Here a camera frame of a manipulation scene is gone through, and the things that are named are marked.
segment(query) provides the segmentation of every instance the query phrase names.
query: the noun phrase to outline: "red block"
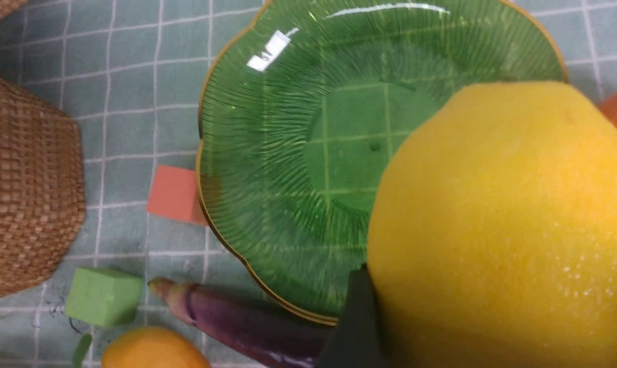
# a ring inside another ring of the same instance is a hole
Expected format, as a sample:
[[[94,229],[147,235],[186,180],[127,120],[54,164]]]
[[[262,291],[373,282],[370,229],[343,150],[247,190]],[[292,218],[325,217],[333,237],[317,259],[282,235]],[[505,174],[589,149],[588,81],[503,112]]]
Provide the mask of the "red block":
[[[149,192],[147,212],[208,226],[199,205],[196,180],[192,170],[159,165]]]

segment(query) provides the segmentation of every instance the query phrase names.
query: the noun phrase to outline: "plate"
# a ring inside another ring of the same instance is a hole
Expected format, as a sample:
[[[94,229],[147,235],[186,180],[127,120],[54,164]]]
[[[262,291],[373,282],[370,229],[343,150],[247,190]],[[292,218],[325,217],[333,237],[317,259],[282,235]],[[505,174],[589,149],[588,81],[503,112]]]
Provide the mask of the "plate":
[[[269,295],[333,324],[403,140],[467,84],[566,79],[511,3],[272,0],[205,81],[201,207]]]

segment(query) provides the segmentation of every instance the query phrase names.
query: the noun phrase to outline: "green block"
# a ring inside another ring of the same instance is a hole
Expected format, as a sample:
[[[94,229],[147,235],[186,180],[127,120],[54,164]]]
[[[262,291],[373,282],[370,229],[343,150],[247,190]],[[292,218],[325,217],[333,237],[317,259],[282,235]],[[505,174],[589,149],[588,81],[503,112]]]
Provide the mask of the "green block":
[[[95,326],[130,324],[143,279],[107,268],[79,267],[74,273],[65,314]]]

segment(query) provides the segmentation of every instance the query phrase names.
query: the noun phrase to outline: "eggplant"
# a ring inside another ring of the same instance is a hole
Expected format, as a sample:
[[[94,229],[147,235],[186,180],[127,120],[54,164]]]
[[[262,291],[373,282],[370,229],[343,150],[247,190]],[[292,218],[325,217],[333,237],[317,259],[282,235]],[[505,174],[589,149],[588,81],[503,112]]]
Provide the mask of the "eggplant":
[[[269,368],[313,368],[333,328],[201,284],[154,278],[149,289],[181,321]]]

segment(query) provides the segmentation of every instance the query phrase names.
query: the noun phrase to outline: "lemon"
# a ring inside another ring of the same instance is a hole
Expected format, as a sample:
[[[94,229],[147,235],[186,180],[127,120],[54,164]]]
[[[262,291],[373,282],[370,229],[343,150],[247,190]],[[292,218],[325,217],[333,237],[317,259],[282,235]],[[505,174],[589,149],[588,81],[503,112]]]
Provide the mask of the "lemon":
[[[210,368],[185,338],[168,329],[138,328],[113,341],[102,356],[102,368]]]
[[[390,161],[369,271],[400,367],[617,367],[617,130],[574,88],[479,84]]]

